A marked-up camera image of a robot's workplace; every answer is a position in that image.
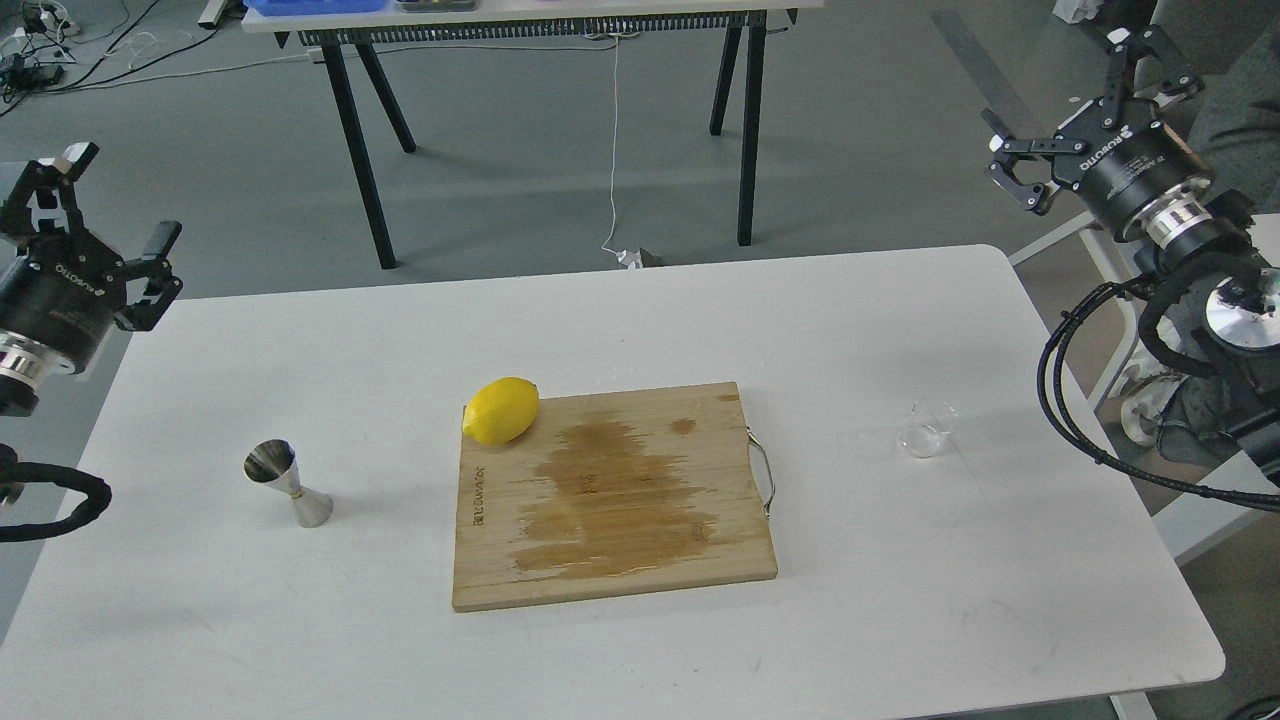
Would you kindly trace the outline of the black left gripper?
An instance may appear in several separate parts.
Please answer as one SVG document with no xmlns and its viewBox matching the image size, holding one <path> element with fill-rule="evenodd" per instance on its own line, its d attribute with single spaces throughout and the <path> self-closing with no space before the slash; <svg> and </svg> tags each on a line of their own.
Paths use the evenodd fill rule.
<svg viewBox="0 0 1280 720">
<path fill-rule="evenodd" d="M 81 374 L 93 361 L 118 314 L 118 328 L 150 332 L 182 291 L 169 254 L 180 222 L 160 222 L 140 258 L 124 260 L 92 240 L 90 249 L 68 250 L 90 237 L 76 200 L 74 183 L 100 146 L 78 142 L 56 158 L 27 161 L 3 193 L 3 242 L 15 247 L 3 272 L 3 378 L 45 380 Z M 61 210 L 67 224 L 35 222 L 31 204 Z M 37 242 L 50 240 L 44 247 Z M 145 281 L 142 295 L 125 304 L 124 287 Z"/>
</svg>

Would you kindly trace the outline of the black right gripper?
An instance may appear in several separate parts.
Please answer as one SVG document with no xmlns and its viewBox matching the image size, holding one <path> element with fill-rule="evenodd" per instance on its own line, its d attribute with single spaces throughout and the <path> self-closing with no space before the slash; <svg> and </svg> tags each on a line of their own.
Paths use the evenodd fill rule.
<svg viewBox="0 0 1280 720">
<path fill-rule="evenodd" d="M 1213 172 L 1161 117 L 1204 91 L 1203 77 L 1160 26 L 1114 29 L 1101 97 L 1053 137 L 1019 138 L 993 110 L 987 177 L 1016 205 L 1046 215 L 1073 191 L 1117 241 L 1170 243 L 1210 214 Z"/>
</svg>

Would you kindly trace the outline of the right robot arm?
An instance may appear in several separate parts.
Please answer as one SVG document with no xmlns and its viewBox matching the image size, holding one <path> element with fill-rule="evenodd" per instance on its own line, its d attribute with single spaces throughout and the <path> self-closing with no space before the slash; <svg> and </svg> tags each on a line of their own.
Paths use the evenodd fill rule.
<svg viewBox="0 0 1280 720">
<path fill-rule="evenodd" d="M 1050 136 L 1019 138 L 993 113 L 987 177 L 1018 205 L 1046 214 L 1074 193 L 1119 243 L 1135 242 L 1137 273 L 1108 281 L 1062 314 L 1041 352 L 1036 392 L 1050 425 L 1094 462 L 1129 477 L 1245 509 L 1277 511 L 1277 269 L 1254 246 L 1252 206 L 1230 190 L 1210 197 L 1213 172 L 1165 122 L 1164 109 L 1203 88 L 1157 26 L 1108 37 L 1103 90 Z M 1085 438 L 1062 396 L 1062 368 L 1078 329 L 1111 299 L 1139 299 L 1135 334 L 1153 360 L 1183 377 L 1180 430 L 1194 445 L 1244 455 L 1261 492 L 1192 486 L 1125 462 Z"/>
</svg>

